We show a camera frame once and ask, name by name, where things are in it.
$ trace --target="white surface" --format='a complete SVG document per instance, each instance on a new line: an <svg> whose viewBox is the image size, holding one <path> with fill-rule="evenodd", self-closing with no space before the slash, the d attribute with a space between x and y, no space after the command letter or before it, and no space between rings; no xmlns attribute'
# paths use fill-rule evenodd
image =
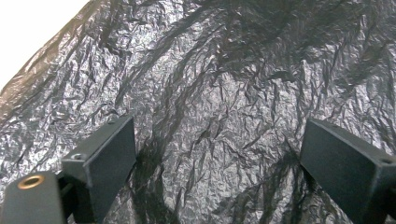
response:
<svg viewBox="0 0 396 224"><path fill-rule="evenodd" d="M0 90L88 0L10 0L0 7Z"/></svg>

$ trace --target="black plastic mount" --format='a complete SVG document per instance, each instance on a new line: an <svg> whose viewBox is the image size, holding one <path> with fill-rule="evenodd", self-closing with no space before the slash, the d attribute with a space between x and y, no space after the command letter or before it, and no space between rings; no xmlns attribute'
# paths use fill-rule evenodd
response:
<svg viewBox="0 0 396 224"><path fill-rule="evenodd" d="M0 223L101 223L136 161L134 120L102 126L62 159L63 170L24 176L6 188Z"/></svg>
<svg viewBox="0 0 396 224"><path fill-rule="evenodd" d="M309 119L301 165L354 223L395 217L396 158L356 135Z"/></svg>

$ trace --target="crinkled plastic sheet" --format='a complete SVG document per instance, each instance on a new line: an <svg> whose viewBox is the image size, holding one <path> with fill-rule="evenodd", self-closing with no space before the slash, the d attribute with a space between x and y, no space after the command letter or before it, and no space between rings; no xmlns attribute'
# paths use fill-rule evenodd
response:
<svg viewBox="0 0 396 224"><path fill-rule="evenodd" d="M1 200L133 114L106 223L350 223L305 182L304 126L394 154L395 22L393 0L91 1L1 93Z"/></svg>

